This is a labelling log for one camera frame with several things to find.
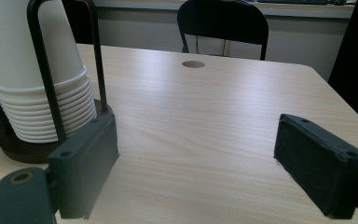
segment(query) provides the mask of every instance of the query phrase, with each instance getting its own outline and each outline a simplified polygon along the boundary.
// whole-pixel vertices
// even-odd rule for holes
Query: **black metal frame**
[[[43,84],[45,86],[46,95],[48,97],[48,105],[50,107],[51,116],[58,136],[58,142],[48,144],[31,144],[21,141],[13,129],[0,106],[0,147],[5,154],[11,159],[26,163],[46,163],[47,156],[57,146],[62,144],[67,136],[63,128],[61,112],[54,89],[53,80],[48,64],[48,56],[43,41],[43,36],[38,19],[38,11],[40,6],[51,0],[30,0],[27,7],[27,18],[30,27],[31,37],[33,39],[34,50],[39,64]],[[97,107],[98,116],[113,114],[112,109],[107,104],[106,90],[103,77],[103,59],[101,52],[101,43],[99,37],[97,10],[92,0],[73,0],[84,2],[89,9],[89,17],[91,19],[91,31],[94,47],[95,62],[97,67],[98,84],[100,91],[100,101],[94,100]]]

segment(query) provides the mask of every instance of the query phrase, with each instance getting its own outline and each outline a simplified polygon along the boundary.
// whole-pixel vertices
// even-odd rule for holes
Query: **grommet hole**
[[[201,67],[205,66],[205,63],[197,62],[197,61],[186,61],[186,62],[182,63],[182,65],[184,67],[189,67],[189,68],[201,68]]]
[[[14,175],[10,178],[10,184],[22,184],[30,180],[34,174],[32,172],[23,172],[17,175]]]

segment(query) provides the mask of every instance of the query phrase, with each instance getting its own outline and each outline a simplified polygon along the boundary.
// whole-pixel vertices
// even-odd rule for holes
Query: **stack of paper cups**
[[[26,9],[29,0],[0,1],[0,104],[16,135],[29,143],[57,141],[34,52]],[[48,1],[39,20],[68,136],[96,115],[94,99],[62,1]]]

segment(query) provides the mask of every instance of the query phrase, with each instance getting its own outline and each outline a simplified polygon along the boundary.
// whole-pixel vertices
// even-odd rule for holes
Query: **light wood tabletop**
[[[92,47],[78,48],[99,98]],[[312,68],[113,47],[103,68],[120,157],[90,219],[58,223],[358,223],[324,217],[273,158],[282,113],[358,147],[358,115]],[[0,179],[28,166],[0,149]]]

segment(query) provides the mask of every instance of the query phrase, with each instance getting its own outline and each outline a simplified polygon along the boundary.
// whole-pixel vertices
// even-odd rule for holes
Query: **screw hole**
[[[22,184],[22,183],[25,183],[28,180],[30,180],[33,176],[34,176],[34,174],[32,172],[20,173],[18,175],[11,177],[10,183],[11,184]]]

